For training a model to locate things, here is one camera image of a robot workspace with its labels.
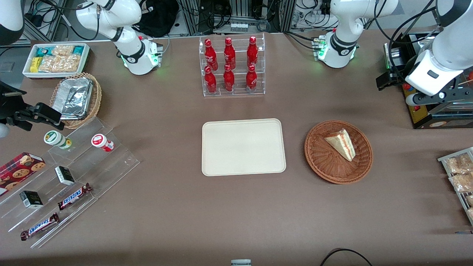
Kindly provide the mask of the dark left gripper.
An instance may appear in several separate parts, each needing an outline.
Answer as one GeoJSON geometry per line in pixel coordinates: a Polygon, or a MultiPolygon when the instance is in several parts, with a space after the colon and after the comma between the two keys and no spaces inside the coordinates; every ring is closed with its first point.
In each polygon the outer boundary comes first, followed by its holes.
{"type": "MultiPolygon", "coordinates": [[[[391,86],[399,86],[404,83],[401,79],[405,79],[412,68],[410,66],[392,66],[388,69],[388,73],[383,73],[376,78],[376,86],[382,91],[391,86]]],[[[472,100],[473,89],[468,82],[461,82],[460,79],[453,79],[439,93],[428,96],[425,93],[414,94],[414,106],[444,104],[462,100],[472,100]]]]}

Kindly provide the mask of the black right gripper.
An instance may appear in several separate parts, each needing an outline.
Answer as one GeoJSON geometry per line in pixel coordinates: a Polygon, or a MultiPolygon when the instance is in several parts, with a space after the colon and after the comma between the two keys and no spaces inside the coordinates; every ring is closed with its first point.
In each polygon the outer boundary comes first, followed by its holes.
{"type": "Polygon", "coordinates": [[[44,103],[37,103],[29,106],[23,100],[27,92],[16,89],[0,81],[0,122],[17,126],[24,131],[31,131],[32,123],[45,123],[59,131],[65,127],[61,121],[61,113],[44,103]],[[22,115],[14,115],[17,111],[22,111],[22,115]]]}

